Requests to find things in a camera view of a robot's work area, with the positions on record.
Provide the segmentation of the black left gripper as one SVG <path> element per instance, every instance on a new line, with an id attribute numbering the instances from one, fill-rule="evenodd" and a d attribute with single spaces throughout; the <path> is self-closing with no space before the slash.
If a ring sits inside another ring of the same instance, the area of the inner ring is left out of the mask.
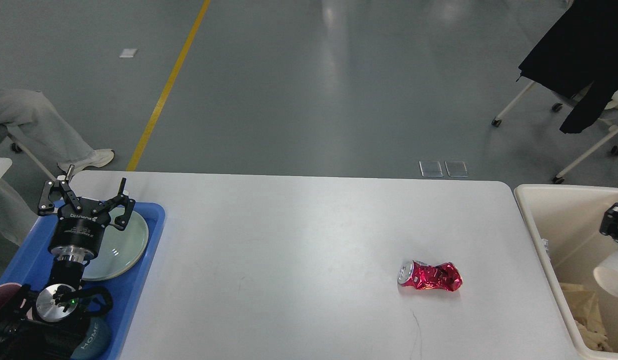
<path id="1" fill-rule="evenodd" d="M 52 194 L 60 194 L 65 205 L 71 207 L 58 210 L 58 222 L 51 236 L 49 253 L 55 257 L 73 253 L 89 261 L 98 257 L 106 227 L 126 230 L 136 202 L 124 193 L 127 179 L 122 178 L 117 195 L 106 201 L 96 202 L 91 212 L 87 210 L 86 214 L 81 214 L 83 206 L 69 186 L 74 169 L 75 166 L 70 165 L 64 179 L 56 178 L 44 183 L 38 203 L 38 216 L 52 214 L 55 205 L 50 197 Z M 123 208 L 123 212 L 112 218 L 110 213 L 117 208 Z"/>

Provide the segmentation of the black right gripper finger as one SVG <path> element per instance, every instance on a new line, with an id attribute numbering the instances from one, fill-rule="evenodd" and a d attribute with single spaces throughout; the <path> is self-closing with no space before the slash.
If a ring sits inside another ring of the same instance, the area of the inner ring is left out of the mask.
<path id="1" fill-rule="evenodd" d="M 604 212 L 599 232 L 612 237 L 618 243 L 618 202 Z"/>

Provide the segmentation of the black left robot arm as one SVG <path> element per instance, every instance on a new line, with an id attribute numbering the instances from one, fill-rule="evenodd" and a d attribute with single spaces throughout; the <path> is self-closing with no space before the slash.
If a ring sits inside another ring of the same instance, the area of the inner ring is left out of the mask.
<path id="1" fill-rule="evenodd" d="M 135 200 L 124 192 L 126 178 L 108 200 L 77 196 L 69 183 L 47 181 L 37 205 L 40 217 L 57 217 L 46 285 L 0 285 L 0 360 L 94 360 L 111 344 L 105 316 L 114 299 L 102 285 L 85 285 L 83 272 L 99 256 L 108 227 L 126 230 Z"/>

